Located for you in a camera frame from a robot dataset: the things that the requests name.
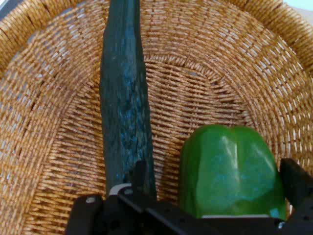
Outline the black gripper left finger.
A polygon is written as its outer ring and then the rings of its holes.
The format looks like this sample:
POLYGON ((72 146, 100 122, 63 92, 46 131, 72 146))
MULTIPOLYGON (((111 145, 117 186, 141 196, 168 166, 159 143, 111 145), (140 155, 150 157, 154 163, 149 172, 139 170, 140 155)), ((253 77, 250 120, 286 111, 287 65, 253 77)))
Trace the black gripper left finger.
POLYGON ((132 183, 103 200, 78 197, 67 222, 67 235, 215 235, 216 229, 165 201, 143 192, 146 161, 136 162, 132 183))

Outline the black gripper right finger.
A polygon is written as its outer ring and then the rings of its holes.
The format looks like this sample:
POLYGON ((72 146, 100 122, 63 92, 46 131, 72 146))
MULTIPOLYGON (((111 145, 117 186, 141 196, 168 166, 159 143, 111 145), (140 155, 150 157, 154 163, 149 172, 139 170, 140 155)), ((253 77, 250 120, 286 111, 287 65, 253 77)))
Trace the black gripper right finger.
POLYGON ((293 159, 282 159, 280 175, 285 197, 293 212, 281 228, 282 235, 313 233, 313 177, 293 159))

